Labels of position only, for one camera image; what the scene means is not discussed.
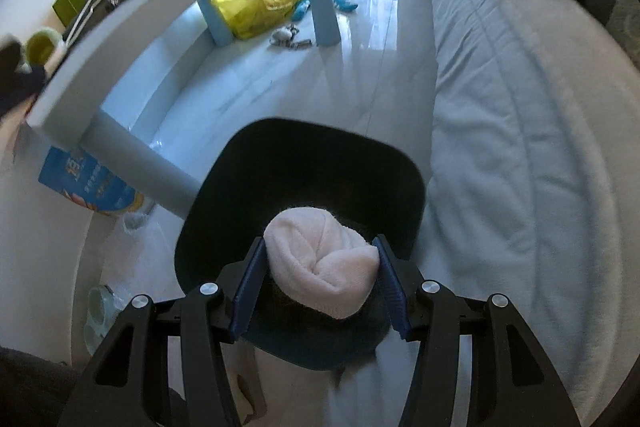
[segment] blue gripper pad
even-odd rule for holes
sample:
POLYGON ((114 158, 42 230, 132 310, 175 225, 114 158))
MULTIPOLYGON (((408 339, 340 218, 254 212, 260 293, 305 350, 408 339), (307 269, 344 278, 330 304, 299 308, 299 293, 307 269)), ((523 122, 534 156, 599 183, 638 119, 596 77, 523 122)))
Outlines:
POLYGON ((383 235, 373 240, 373 246, 378 248, 380 254, 380 267, 378 268, 378 283, 382 288, 382 295, 386 302, 386 311, 393 328, 400 333, 402 340, 407 338, 411 330, 409 314, 407 312, 407 297, 402 288, 398 274, 394 269, 392 258, 396 261, 388 242, 383 235))
POLYGON ((255 302, 258 299, 262 281, 269 267, 267 247, 265 246, 264 240, 261 239, 254 247, 254 254, 244 271, 244 275, 233 299, 234 313, 228 329, 234 340, 238 340, 240 335, 245 333, 249 328, 251 315, 254 313, 255 302))

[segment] yellow plastic bag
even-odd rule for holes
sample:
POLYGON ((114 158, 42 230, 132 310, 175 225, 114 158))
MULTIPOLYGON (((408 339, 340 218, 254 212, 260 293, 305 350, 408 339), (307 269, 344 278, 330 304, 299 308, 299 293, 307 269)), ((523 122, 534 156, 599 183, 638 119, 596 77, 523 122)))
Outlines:
POLYGON ((211 0, 238 39, 250 39, 282 24, 299 0, 211 0))

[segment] clear plastic bag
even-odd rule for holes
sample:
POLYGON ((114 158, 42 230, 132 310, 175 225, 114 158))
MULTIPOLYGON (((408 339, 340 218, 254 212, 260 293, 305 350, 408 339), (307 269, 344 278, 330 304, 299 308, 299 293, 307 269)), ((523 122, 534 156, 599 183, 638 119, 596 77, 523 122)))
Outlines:
POLYGON ((154 302, 184 295, 175 278, 174 253, 160 225, 146 214, 121 216, 103 248, 100 284, 125 303, 138 294, 154 302))

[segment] metal screw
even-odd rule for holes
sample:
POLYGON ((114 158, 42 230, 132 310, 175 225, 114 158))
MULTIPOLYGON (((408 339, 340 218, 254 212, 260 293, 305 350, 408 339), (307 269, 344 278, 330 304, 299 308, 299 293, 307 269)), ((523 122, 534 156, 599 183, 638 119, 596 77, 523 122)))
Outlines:
POLYGON ((509 304, 509 299, 504 295, 497 293, 491 297, 491 302, 498 306, 498 308, 506 308, 507 304, 509 304))
POLYGON ((131 299, 131 304, 134 308, 144 308, 149 304, 149 297, 146 295, 136 295, 131 299))
POLYGON ((421 288, 425 293, 438 293, 440 291, 440 285, 435 281, 425 281, 422 283, 421 288))
POLYGON ((218 292, 218 285, 214 282, 206 282, 200 286, 200 293, 203 295, 213 295, 218 292))

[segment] folded towel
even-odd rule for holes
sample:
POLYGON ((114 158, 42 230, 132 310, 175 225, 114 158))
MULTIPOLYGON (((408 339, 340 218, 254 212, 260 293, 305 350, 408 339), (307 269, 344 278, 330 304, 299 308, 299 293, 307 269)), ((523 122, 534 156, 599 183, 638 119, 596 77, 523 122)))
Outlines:
POLYGON ((326 210, 284 210, 268 224, 264 240, 283 293, 334 319, 356 313, 376 281, 378 249, 326 210))

